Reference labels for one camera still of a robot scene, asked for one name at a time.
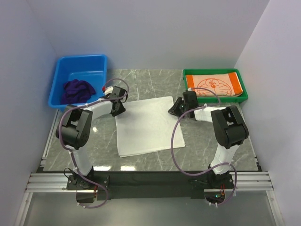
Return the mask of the white towel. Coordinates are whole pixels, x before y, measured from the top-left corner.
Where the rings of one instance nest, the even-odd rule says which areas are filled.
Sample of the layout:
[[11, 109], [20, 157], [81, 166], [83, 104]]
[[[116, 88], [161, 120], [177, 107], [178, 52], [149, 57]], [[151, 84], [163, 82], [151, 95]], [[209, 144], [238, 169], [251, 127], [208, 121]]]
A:
[[168, 113], [172, 96], [126, 102], [126, 111], [115, 117], [119, 157], [168, 150], [178, 120]]

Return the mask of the orange Doraemon towel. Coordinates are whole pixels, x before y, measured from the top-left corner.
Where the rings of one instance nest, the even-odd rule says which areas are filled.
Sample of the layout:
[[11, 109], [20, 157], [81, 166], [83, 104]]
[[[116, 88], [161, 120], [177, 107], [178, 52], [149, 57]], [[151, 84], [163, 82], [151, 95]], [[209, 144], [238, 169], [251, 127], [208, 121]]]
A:
[[214, 92], [219, 97], [236, 97], [243, 93], [236, 72], [226, 74], [186, 75], [188, 88], [194, 89], [198, 97], [213, 97]]

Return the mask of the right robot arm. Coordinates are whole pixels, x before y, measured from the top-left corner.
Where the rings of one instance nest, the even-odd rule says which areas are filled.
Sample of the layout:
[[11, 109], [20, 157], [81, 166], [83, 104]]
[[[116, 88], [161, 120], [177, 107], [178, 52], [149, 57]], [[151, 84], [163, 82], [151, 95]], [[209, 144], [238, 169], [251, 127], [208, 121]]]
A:
[[[221, 103], [220, 98], [215, 95], [218, 102], [213, 104], [199, 105], [195, 88], [189, 88], [183, 92], [182, 97], [177, 98], [168, 113], [178, 117], [171, 135], [171, 156], [176, 168], [186, 176], [201, 176], [208, 174], [207, 182], [212, 188], [218, 188], [230, 173], [230, 168], [235, 152], [249, 137], [246, 123], [238, 108], [234, 105], [228, 107], [217, 107]], [[174, 151], [174, 135], [180, 120], [185, 116], [197, 121], [206, 121], [213, 124], [214, 135], [218, 143], [214, 159], [209, 168], [200, 173], [188, 173], [177, 164]]]

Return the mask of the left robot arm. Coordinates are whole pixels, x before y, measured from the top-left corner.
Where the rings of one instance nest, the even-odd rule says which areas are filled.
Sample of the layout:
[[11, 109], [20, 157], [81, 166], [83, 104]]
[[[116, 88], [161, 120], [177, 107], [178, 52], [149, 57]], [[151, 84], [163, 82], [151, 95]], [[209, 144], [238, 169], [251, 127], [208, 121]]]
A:
[[88, 142], [92, 121], [104, 116], [115, 117], [126, 111], [123, 104], [127, 101], [128, 91], [118, 86], [105, 88], [104, 96], [84, 105], [67, 105], [56, 129], [56, 137], [62, 147], [68, 151], [74, 172], [80, 175], [78, 184], [90, 189], [94, 183], [93, 165], [82, 148]]

